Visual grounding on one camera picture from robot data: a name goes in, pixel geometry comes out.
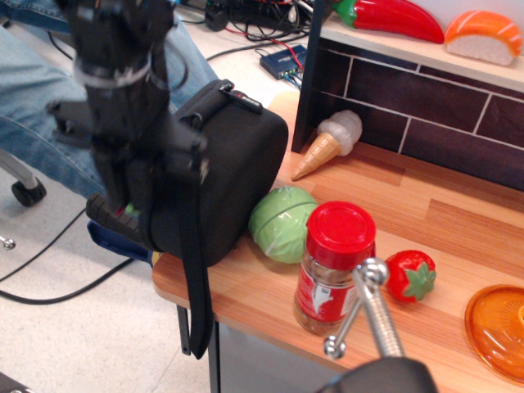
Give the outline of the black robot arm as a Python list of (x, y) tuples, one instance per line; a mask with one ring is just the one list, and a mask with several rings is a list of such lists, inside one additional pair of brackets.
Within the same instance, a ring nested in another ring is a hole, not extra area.
[(207, 140), (169, 110), (165, 38), (170, 1), (61, 1), (82, 101), (52, 101), (58, 139), (90, 148), (110, 209), (145, 210), (153, 173), (200, 183)]

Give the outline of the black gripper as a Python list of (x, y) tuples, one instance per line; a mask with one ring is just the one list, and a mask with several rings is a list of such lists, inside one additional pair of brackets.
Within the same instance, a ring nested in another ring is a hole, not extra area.
[(208, 161), (201, 156), (206, 140), (176, 124), (167, 63), (150, 61), (134, 73), (107, 78), (101, 68), (83, 66), (76, 61), (74, 71), (84, 82), (86, 98), (51, 101), (47, 112), (64, 144), (90, 153), (111, 210), (127, 204), (127, 170), (129, 202), (140, 215), (151, 213), (155, 159), (145, 156), (164, 152), (182, 178), (206, 177)]

